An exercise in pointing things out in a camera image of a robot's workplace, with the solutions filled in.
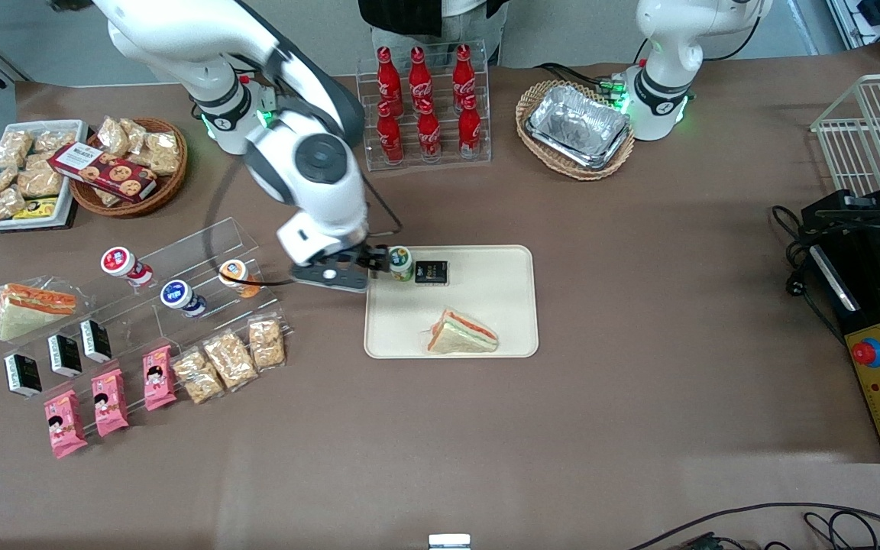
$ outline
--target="coca-cola bottle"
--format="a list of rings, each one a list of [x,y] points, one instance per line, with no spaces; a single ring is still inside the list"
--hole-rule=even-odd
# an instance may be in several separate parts
[[[474,94],[474,66],[471,65],[471,46],[457,46],[457,66],[454,67],[454,111],[461,111],[465,97]]]
[[[481,153],[481,116],[477,113],[477,98],[474,94],[464,98],[464,111],[458,121],[461,130],[461,157],[477,159]]]
[[[433,100],[425,99],[420,103],[423,109],[416,122],[419,132],[419,149],[423,153],[425,163],[436,163],[440,160],[440,121],[433,115]]]
[[[380,60],[377,79],[380,84],[380,96],[389,102],[389,109],[393,116],[403,115],[403,92],[399,87],[399,72],[392,65],[392,53],[389,48],[382,46],[376,52]]]
[[[403,161],[403,139],[399,133],[399,122],[392,115],[392,105],[382,100],[378,103],[380,121],[376,125],[380,133],[382,153],[385,153],[385,163],[394,167]]]
[[[420,46],[413,47],[409,52],[412,69],[409,70],[409,94],[412,95],[413,111],[423,113],[423,102],[433,101],[433,78],[426,69],[426,53]]]

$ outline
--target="gray floor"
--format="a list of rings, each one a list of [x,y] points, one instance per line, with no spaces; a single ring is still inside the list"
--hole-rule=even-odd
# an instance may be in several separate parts
[[[370,55],[369,28],[355,0],[249,0],[254,9],[333,74],[355,70]],[[513,0],[504,29],[503,65],[629,63],[642,41],[636,0]],[[328,29],[335,29],[329,35]],[[723,55],[744,34],[702,41],[706,57]],[[772,11],[738,58],[817,55],[843,49],[824,0],[773,0]],[[0,50],[42,83],[101,85],[153,83],[153,73],[126,60],[107,38],[97,9],[53,13],[45,0],[0,0]],[[0,134],[15,121],[13,91],[0,90]]]

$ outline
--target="white tray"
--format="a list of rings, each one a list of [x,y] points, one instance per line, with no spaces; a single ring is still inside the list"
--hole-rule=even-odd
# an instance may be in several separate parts
[[[423,286],[378,273],[366,298],[366,353],[376,359],[528,358],[539,348],[535,271],[528,248],[409,247],[412,261],[446,260],[449,286]],[[498,335],[492,353],[425,350],[425,335],[453,307]]]
[[[6,126],[3,133],[18,130],[27,130],[37,136],[46,131],[73,131],[76,132],[76,139],[79,142],[83,142],[87,138],[87,123],[77,121],[76,119],[69,119],[69,121],[15,122],[13,125]],[[0,231],[59,227],[66,223],[66,217],[70,214],[70,206],[72,204],[73,192],[70,192],[70,178],[64,176],[63,183],[60,184],[60,194],[57,197],[57,207],[53,210],[52,216],[35,219],[4,219],[0,222]]]

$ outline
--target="brown paper tabletop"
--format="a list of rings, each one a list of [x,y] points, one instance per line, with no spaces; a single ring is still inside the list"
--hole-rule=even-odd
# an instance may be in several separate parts
[[[880,452],[852,368],[786,296],[786,240],[768,223],[773,203],[824,194],[807,125],[866,73],[880,73],[880,47],[707,63],[673,135],[586,184],[547,170],[514,132],[516,100],[548,74],[493,70],[492,164],[374,182],[406,223],[392,244],[530,248],[533,357],[370,359],[363,296],[286,286],[289,366],[60,461],[42,408],[8,393],[0,365],[0,548],[422,548],[431,532],[469,532],[475,548],[619,550],[762,501],[880,512]],[[17,97],[22,121],[167,118],[191,161],[154,215],[80,212],[69,231],[0,235],[0,284],[85,282],[113,244],[146,254],[202,229],[238,161],[176,85],[21,84]],[[280,277],[290,262],[273,231],[291,212],[241,168],[218,217],[253,234]],[[799,512],[687,535],[817,545]]]

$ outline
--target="acrylic bottle rack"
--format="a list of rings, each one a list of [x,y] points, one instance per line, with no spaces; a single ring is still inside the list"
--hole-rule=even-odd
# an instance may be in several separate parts
[[[433,77],[433,112],[440,121],[440,160],[426,163],[419,152],[419,135],[416,132],[418,116],[413,111],[413,98],[409,96],[409,69],[413,62],[409,52],[392,52],[392,63],[399,72],[403,98],[403,115],[397,119],[403,143],[403,161],[397,166],[387,164],[382,152],[376,124],[377,105],[381,97],[378,92],[378,60],[375,56],[360,60],[356,70],[356,86],[366,115],[366,128],[363,144],[366,150],[366,164],[369,171],[400,170],[409,167],[435,167],[437,164],[476,164],[491,161],[491,105],[488,87],[488,52],[484,41],[464,42],[471,46],[471,65],[474,66],[474,94],[477,97],[477,113],[481,118],[481,150],[476,159],[467,160],[460,153],[460,130],[458,114],[454,111],[454,67],[457,66],[455,48],[461,42],[449,44],[430,44],[423,47],[426,53],[426,66]]]
[[[283,319],[278,299],[270,289],[262,286],[255,296],[241,297],[237,291],[223,285],[217,278],[216,266],[238,258],[247,264],[251,275],[262,280],[254,258],[257,249],[256,241],[240,224],[233,218],[227,218],[154,253],[144,255],[140,260],[150,265],[154,272],[154,281],[150,285],[142,289],[132,289],[125,280],[104,275],[78,286],[82,295],[78,299],[82,297],[86,306],[82,307],[78,303],[76,313],[70,317],[13,341],[0,341],[0,368],[4,368],[3,360],[6,356],[13,353],[21,353],[34,359],[43,390],[27,400],[42,405],[63,391],[76,391],[85,432],[91,435],[95,432],[94,422],[88,422],[94,418],[90,387],[92,378],[108,370],[120,368],[125,380],[125,397],[130,414],[144,404],[144,353],[162,345],[171,345],[172,355],[176,355],[223,328],[231,328],[242,340],[247,341],[247,327],[241,321],[264,310],[268,313],[279,313]],[[205,297],[207,309],[202,316],[189,319],[161,303],[161,287],[172,279],[186,281],[193,291]],[[85,319],[93,319],[108,331],[113,354],[111,361],[97,363],[83,355],[79,324]],[[47,338],[55,334],[65,335],[77,342],[81,353],[82,374],[66,378],[50,369]],[[176,390],[180,387],[181,383],[176,382]],[[6,391],[5,378],[3,391]]]

